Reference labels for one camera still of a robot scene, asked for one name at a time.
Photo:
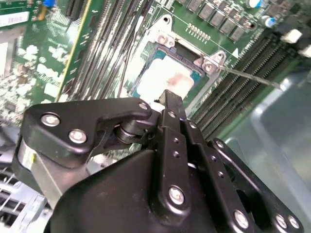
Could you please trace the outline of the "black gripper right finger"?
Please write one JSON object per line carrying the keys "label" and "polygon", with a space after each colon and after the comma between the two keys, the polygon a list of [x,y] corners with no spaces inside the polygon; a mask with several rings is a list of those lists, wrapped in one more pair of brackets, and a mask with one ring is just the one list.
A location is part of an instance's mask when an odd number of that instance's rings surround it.
{"label": "black gripper right finger", "polygon": [[216,138],[207,142],[187,119],[180,96],[173,98],[191,159],[207,188],[212,219],[220,233],[303,233],[299,218],[230,149]]}

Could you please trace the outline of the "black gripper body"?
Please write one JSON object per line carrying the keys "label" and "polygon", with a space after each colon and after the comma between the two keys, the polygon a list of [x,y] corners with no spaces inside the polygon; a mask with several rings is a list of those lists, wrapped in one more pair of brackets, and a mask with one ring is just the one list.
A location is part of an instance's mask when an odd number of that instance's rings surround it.
{"label": "black gripper body", "polygon": [[75,184],[47,233],[228,233],[187,151],[141,150]]}

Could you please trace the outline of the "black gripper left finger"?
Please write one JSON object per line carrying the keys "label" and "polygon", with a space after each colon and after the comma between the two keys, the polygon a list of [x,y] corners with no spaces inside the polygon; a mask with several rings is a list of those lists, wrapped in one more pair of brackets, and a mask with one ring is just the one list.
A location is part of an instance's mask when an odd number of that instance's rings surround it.
{"label": "black gripper left finger", "polygon": [[53,211],[75,184],[141,150],[187,150],[176,94],[165,90],[161,111],[123,99],[37,104],[24,113],[16,158],[17,176],[36,183]]}

